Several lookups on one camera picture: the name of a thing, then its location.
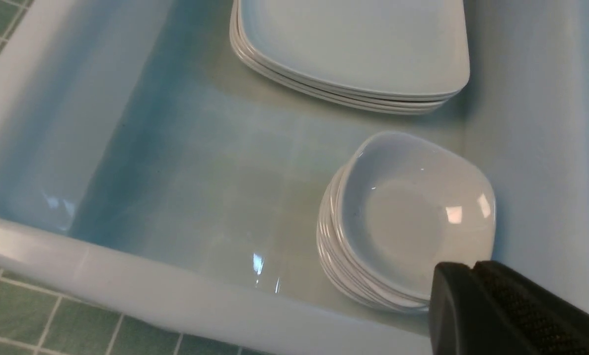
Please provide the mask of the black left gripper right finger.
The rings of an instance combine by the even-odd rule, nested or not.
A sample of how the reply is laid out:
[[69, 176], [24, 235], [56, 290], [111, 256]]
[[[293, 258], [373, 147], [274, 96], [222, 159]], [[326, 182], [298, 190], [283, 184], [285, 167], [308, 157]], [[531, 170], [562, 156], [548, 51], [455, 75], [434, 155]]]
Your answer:
[[472, 273], [533, 353], [589, 355], [589, 313], [497, 261], [478, 261]]

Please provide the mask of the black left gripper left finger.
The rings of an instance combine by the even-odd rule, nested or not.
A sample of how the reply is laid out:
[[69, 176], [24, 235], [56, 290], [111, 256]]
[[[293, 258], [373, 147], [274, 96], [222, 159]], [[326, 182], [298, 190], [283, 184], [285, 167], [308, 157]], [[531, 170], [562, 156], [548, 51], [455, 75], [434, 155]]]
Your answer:
[[535, 355], [464, 264], [434, 269], [428, 330], [435, 355]]

